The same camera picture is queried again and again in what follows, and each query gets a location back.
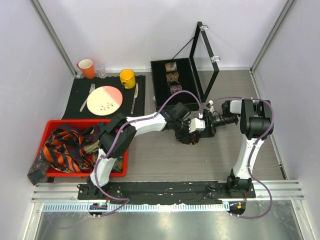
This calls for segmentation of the dark red patterned tie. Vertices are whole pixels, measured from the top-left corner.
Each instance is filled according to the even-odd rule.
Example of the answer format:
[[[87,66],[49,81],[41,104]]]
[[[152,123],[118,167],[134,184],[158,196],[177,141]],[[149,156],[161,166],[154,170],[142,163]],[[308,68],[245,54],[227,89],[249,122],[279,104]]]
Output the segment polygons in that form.
[[[200,138],[195,133],[175,133],[175,138],[182,144],[195,145],[199,142]]]

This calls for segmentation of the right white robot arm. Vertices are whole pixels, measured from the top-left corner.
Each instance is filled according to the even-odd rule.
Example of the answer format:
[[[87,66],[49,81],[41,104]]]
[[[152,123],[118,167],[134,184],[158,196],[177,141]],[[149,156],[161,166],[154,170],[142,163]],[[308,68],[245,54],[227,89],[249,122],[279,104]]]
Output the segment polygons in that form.
[[[203,110],[206,126],[203,135],[213,137],[217,127],[239,124],[242,144],[237,161],[226,182],[219,183],[217,187],[236,198],[253,191],[253,168],[262,144],[273,133],[274,110],[269,100],[249,98],[227,100],[221,109],[222,113],[217,112],[212,100],[206,104]]]

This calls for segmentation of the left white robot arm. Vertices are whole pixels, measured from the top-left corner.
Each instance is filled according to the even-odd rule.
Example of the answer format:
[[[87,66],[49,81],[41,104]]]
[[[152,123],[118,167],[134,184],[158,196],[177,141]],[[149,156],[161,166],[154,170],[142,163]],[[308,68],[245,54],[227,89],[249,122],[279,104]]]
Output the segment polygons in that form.
[[[150,133],[172,130],[178,141],[194,144],[197,141],[195,132],[198,118],[187,118],[189,109],[181,102],[174,107],[140,117],[116,115],[99,136],[97,162],[89,176],[89,194],[100,200],[107,192],[106,184],[116,159],[124,154],[133,139]]]

